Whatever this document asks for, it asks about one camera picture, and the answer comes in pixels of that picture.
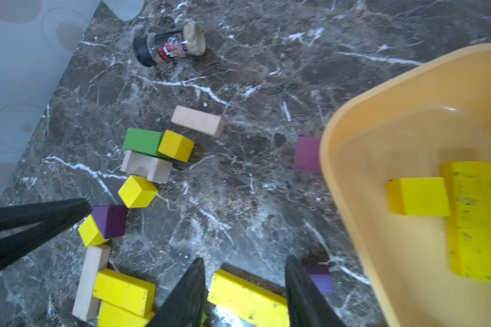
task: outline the purple cube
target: purple cube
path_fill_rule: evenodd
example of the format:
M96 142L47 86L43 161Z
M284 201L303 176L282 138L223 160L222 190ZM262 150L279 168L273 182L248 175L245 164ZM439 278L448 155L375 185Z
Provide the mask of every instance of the purple cube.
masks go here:
M294 169L309 173L321 174L320 139L297 138Z
M333 293L333 280L329 275L329 268L327 265L309 265L304 268L316 287L318 287L320 293Z
M104 239L112 239L124 235L127 211L126 206L92 208L92 218L95 220Z

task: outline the dark marble surface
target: dark marble surface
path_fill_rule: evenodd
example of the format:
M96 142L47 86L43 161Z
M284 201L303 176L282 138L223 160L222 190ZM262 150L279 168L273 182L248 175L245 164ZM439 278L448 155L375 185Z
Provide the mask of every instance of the dark marble surface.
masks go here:
M205 56L157 68L135 60L134 35L189 20L206 32ZM130 210L126 235L111 240L114 267L157 284L160 306L196 257L208 283L229 263L283 285L288 254L324 246L335 311L347 326L383 324L322 177L292 170L295 140L320 137L373 86L486 42L491 0L150 0L130 23L100 5L0 204L121 204L126 129L172 129L194 153L148 208ZM222 115L223 135L172 125L176 105ZM75 227L1 271L0 326L87 325L71 316L85 250Z

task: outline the yellow cube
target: yellow cube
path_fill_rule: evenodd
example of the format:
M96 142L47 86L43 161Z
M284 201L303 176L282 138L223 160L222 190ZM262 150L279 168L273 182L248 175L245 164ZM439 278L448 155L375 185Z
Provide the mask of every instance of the yellow cube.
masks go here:
M285 298L227 271L215 272L207 300L257 327L289 327Z
M129 176L118 195L128 208L145 208L157 195L158 189L153 183L140 176Z
M153 317L153 311L145 316L140 316L109 302L102 301L97 325L98 327L145 327Z
M406 216L449 216L449 201L442 177L399 178L386 184L392 213Z
M95 220L92 218L90 214L87 216L85 221L79 227L80 237L82 237L82 241L84 241L85 246L95 246L100 245L107 242L106 239L102 236L102 233L98 229Z
M178 133L166 130L158 152L168 157L187 162L195 147L195 142Z
M491 162L441 167L452 214L445 221L451 270L491 283Z
M155 290L147 281L104 269L96 275L92 295L144 317L153 308Z

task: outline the yellow rectangular block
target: yellow rectangular block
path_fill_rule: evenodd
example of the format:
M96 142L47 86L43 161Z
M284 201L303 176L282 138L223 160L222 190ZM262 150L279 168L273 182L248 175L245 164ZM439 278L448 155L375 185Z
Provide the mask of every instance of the yellow rectangular block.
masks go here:
M227 271L215 272L207 300L257 327L289 327L285 298Z
M153 319L154 312L139 316L111 303L102 301L98 314L98 327L145 327Z
M92 295L144 317L153 308L155 290L147 281L104 269L96 276Z
M441 172L452 211L445 221L451 270L491 283L491 163L447 162Z
M131 175L118 190L128 208L145 208L157 195L157 187L144 177Z
M398 178L386 184L392 213L406 216L449 216L442 177Z
M102 233L98 229L95 220L92 218L90 214L87 216L85 221L79 227L79 234L84 241L84 245L87 247L100 245L107 242L106 239L102 236Z
M166 130L162 142L158 147L158 152L173 159L187 162L189 161L193 147L195 147L195 142L183 135Z

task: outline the patterned wallpaper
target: patterned wallpaper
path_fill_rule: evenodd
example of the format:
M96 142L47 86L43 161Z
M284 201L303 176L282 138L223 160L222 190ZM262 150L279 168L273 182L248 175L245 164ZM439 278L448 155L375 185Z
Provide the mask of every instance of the patterned wallpaper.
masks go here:
M0 0L0 196L99 3Z

